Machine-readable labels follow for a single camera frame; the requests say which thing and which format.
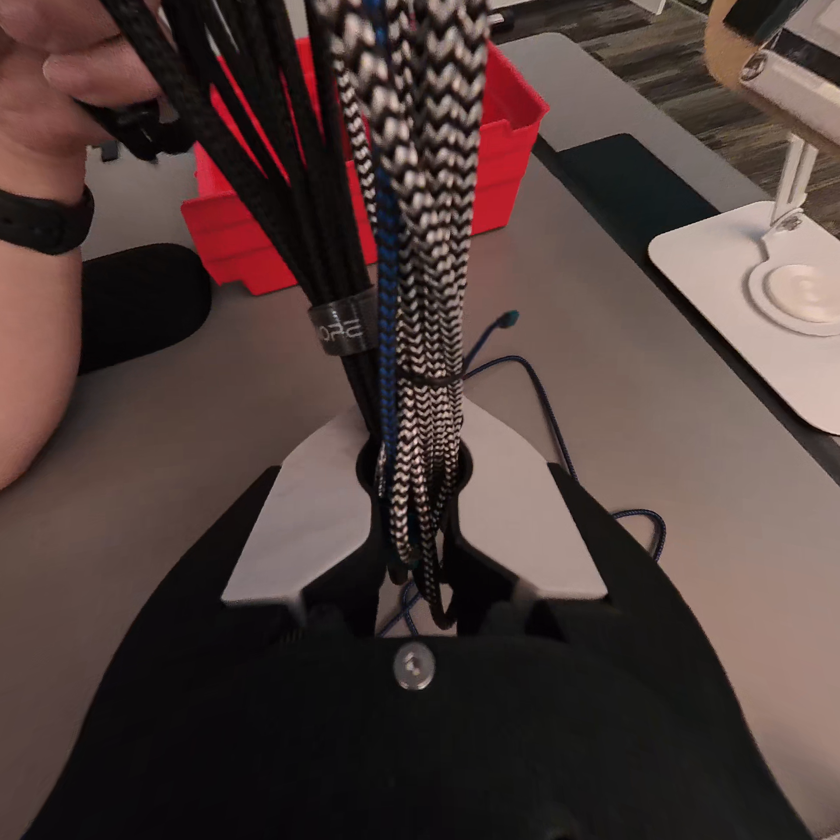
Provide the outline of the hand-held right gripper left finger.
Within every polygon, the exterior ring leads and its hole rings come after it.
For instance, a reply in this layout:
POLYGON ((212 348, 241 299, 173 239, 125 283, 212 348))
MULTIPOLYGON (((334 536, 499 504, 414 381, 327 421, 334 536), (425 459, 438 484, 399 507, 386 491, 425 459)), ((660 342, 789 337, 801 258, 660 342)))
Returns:
POLYGON ((224 604, 313 603, 305 589, 330 573, 349 580, 335 600, 377 604, 384 565, 376 549, 340 565, 371 536, 371 498, 357 475, 369 440, 361 411, 347 408, 292 450, 280 466, 222 593, 224 604))

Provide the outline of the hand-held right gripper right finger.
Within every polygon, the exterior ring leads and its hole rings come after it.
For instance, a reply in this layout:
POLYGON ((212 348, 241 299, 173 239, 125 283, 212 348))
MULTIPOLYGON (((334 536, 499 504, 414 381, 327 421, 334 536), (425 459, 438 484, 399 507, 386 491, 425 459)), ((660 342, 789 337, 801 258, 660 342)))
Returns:
POLYGON ((471 549, 512 583, 514 601, 599 601, 607 594, 549 463, 529 441, 464 400, 471 473, 457 501, 471 549))

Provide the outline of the person's left hand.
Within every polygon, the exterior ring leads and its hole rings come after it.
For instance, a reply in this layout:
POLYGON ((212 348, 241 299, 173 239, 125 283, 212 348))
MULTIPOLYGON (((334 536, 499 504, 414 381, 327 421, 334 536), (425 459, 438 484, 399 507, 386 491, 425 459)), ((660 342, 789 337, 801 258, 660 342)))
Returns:
POLYGON ((118 108, 160 95, 100 2, 2 1, 2 190, 77 204, 88 147, 109 137, 78 102, 118 108))

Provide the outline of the person's dark clothing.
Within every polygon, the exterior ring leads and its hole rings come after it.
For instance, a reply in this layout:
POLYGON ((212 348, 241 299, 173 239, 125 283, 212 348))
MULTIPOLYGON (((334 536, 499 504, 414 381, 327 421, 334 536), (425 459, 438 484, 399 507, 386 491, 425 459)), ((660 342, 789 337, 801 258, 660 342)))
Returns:
POLYGON ((78 374, 189 338, 207 320, 213 291, 199 256, 182 245, 145 245, 85 260, 78 374))

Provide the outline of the instruction board stand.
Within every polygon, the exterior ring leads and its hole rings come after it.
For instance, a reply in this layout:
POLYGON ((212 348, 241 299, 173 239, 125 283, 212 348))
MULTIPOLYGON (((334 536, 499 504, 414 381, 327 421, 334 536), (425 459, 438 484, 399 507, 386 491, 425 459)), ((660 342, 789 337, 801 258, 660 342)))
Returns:
POLYGON ((839 2, 712 2, 712 77, 786 129, 772 202, 654 238, 654 266, 770 389, 839 433, 839 244, 803 205, 817 155, 839 152, 839 2))

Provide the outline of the red plastic bin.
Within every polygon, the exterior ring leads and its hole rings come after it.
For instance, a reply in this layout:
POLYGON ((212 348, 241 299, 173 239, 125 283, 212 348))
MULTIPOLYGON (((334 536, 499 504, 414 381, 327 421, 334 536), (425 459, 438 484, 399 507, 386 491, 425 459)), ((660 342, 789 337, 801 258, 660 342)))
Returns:
MULTIPOLYGON (((550 106, 500 48, 489 43, 480 125, 472 235, 509 223, 522 177, 550 106)), ((194 248, 219 286, 241 284, 253 296, 297 284, 245 205, 197 145, 197 196, 182 203, 194 248)))

